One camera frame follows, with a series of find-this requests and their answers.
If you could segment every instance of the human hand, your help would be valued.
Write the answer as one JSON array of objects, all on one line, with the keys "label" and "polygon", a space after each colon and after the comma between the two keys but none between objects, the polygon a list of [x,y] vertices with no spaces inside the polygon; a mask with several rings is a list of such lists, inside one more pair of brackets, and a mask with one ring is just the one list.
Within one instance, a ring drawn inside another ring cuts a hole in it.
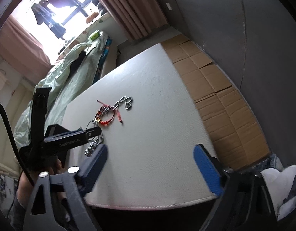
[{"label": "human hand", "polygon": [[[57,174],[61,173],[61,161],[60,160],[56,160],[56,169],[57,169]],[[43,171],[48,171],[50,175],[54,174],[54,170],[52,167],[47,167],[45,169],[42,169],[41,171],[31,171],[30,172],[30,176],[32,178],[32,180],[34,181],[34,183],[36,183],[37,179],[38,179],[38,175],[40,172]],[[24,173],[22,173],[19,182],[18,182],[18,189],[16,192],[16,197],[18,202],[24,207],[26,208],[28,205],[28,201],[29,198],[31,196],[32,190],[33,190],[33,186],[30,184],[28,178],[26,177],[26,175]]]}]

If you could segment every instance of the bed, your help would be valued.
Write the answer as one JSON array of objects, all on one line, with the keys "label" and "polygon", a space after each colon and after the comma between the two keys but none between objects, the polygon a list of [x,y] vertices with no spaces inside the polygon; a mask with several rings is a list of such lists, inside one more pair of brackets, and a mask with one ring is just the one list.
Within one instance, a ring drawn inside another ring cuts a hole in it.
[{"label": "bed", "polygon": [[[45,129],[52,124],[61,124],[67,105],[92,84],[116,67],[117,45],[104,31],[95,41],[82,42],[74,46],[49,71],[46,78],[35,88],[52,87],[47,104]],[[21,114],[14,138],[18,148],[29,140],[29,118],[31,102]]]}]

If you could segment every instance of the curtain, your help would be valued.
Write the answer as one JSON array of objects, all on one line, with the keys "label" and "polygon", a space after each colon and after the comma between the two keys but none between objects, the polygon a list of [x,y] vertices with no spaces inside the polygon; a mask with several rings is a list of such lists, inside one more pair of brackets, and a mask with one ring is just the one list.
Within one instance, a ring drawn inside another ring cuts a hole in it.
[{"label": "curtain", "polygon": [[52,68],[41,43],[13,16],[8,17],[0,30],[0,56],[34,84]]},{"label": "curtain", "polygon": [[129,40],[147,36],[153,29],[167,24],[156,0],[99,0]]}]

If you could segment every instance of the stitched edge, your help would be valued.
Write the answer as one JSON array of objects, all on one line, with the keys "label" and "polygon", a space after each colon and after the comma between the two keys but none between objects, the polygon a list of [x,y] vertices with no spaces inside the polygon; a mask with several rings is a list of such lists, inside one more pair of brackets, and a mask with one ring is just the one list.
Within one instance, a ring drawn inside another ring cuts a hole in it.
[{"label": "stitched edge", "polygon": [[198,200],[192,200],[192,201],[188,201],[188,202],[183,202],[183,203],[177,203],[177,204],[173,204],[173,205],[167,205],[167,206],[153,206],[153,207],[122,207],[122,206],[112,206],[112,205],[105,205],[105,204],[93,204],[90,203],[89,201],[87,201],[87,204],[89,206],[92,207],[104,207],[104,208],[112,208],[112,209],[160,209],[160,208],[178,208],[181,206],[190,206],[190,205],[194,205],[196,203],[200,203],[200,202],[205,202],[208,201],[209,199],[215,199],[216,196],[215,195],[211,195],[208,197],[204,197]]}]

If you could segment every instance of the black cable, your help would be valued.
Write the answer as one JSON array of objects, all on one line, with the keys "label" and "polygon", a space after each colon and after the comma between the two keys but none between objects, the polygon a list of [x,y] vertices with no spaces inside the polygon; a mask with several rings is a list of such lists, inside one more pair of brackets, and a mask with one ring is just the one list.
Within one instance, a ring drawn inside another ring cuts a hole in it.
[{"label": "black cable", "polygon": [[18,177],[18,180],[17,180],[17,185],[16,185],[16,189],[15,189],[15,193],[14,193],[14,198],[13,198],[12,204],[11,204],[11,206],[10,206],[10,208],[9,208],[9,210],[8,210],[7,216],[6,216],[7,219],[9,218],[9,214],[10,214],[10,212],[11,212],[11,209],[12,209],[13,205],[14,205],[14,201],[15,201],[15,197],[16,197],[16,191],[17,191],[17,189],[19,188],[19,187],[18,187],[18,186],[19,186],[18,184],[19,184],[19,180],[20,180],[20,178],[21,178],[21,176],[22,176],[22,173],[23,173],[23,170],[22,170],[21,173],[19,174],[19,177]]},{"label": "black cable", "polygon": [[21,159],[21,157],[19,155],[19,151],[17,149],[16,143],[15,143],[15,140],[14,140],[14,137],[13,137],[13,133],[12,133],[12,129],[11,129],[11,126],[10,126],[10,123],[9,123],[9,120],[8,120],[7,113],[6,113],[5,109],[3,108],[3,106],[1,105],[1,103],[0,103],[0,115],[1,115],[1,118],[2,118],[3,123],[5,125],[5,128],[7,130],[7,134],[8,134],[8,137],[9,137],[13,152],[14,152],[16,158],[17,158],[17,161],[18,161],[19,165],[21,166],[23,172],[25,173],[27,179],[31,183],[31,185],[34,186],[34,182],[33,182],[32,178],[31,178],[27,168],[25,167],[25,165],[23,163],[23,160]]}]

